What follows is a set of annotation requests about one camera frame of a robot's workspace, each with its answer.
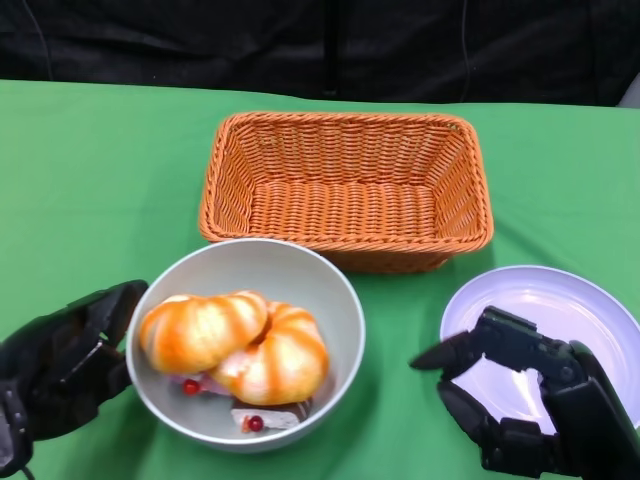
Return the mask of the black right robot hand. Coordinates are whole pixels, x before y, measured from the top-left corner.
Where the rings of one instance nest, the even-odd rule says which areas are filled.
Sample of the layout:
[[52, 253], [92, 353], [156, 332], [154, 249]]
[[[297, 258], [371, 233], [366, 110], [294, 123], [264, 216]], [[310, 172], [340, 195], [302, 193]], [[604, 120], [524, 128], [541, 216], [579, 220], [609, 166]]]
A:
[[[515, 372], [537, 372], [554, 434], [543, 433], [534, 421], [496, 420], [454, 384], [482, 359]], [[639, 436], [601, 364], [581, 342], [546, 337], [534, 323], [488, 306], [472, 330], [433, 345], [410, 366], [440, 371], [438, 395], [479, 447], [488, 471], [534, 479], [544, 473], [582, 479], [639, 476]]]

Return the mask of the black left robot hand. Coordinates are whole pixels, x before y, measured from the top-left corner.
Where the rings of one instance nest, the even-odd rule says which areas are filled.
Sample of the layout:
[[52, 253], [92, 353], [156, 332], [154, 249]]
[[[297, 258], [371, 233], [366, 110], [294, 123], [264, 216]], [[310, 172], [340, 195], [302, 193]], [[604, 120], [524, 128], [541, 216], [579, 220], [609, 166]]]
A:
[[96, 291], [2, 341], [2, 477], [26, 468], [35, 442], [86, 425], [130, 385], [118, 346], [147, 288], [132, 280]]

